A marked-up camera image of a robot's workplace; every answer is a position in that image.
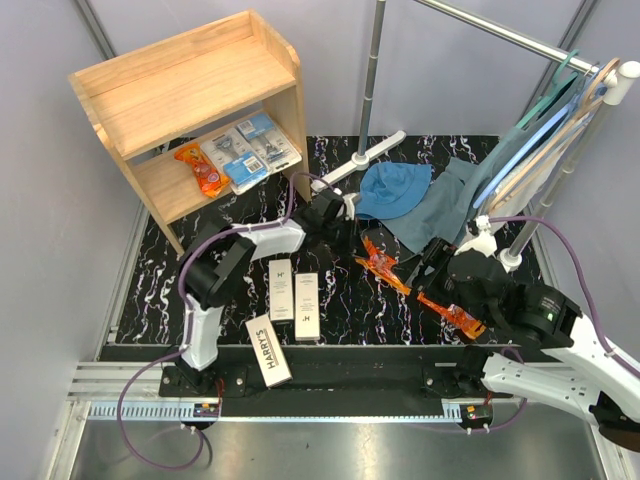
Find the blue Gillette razor pack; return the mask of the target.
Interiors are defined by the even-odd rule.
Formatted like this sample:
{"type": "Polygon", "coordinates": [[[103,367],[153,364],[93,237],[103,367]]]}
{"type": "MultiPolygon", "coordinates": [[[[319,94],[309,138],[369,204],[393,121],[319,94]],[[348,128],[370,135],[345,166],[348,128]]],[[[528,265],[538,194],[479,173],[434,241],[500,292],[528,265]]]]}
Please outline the blue Gillette razor pack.
{"type": "Polygon", "coordinates": [[[265,180],[268,168],[237,129],[200,144],[213,165],[231,180],[235,195],[242,195],[265,180]]]}

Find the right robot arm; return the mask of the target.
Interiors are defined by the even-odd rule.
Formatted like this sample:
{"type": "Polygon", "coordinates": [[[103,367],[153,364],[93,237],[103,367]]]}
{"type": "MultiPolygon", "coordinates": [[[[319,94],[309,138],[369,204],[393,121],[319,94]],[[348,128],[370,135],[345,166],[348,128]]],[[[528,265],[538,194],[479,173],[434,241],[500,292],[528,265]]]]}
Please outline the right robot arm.
{"type": "Polygon", "coordinates": [[[409,285],[438,304],[460,307],[516,345],[538,350],[574,372],[545,373],[501,353],[467,346],[445,377],[458,394],[472,397],[487,389],[535,400],[596,426],[620,447],[639,449],[638,360],[600,338],[594,316],[559,290],[517,283],[497,259],[439,238],[420,253],[409,285]]]}

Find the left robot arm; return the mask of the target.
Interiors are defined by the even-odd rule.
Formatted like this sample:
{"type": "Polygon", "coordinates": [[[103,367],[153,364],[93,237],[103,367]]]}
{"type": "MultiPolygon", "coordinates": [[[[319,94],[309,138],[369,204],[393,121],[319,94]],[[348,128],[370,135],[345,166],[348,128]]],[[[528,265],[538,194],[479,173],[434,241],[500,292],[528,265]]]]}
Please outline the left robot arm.
{"type": "Polygon", "coordinates": [[[356,193],[328,189],[273,221],[206,226],[180,259],[178,270],[178,291],[185,313],[180,357],[175,365],[181,384],[190,393],[203,396],[215,386],[216,372],[211,366],[218,357],[222,313],[251,263],[320,242],[351,251],[359,201],[356,193]]]}

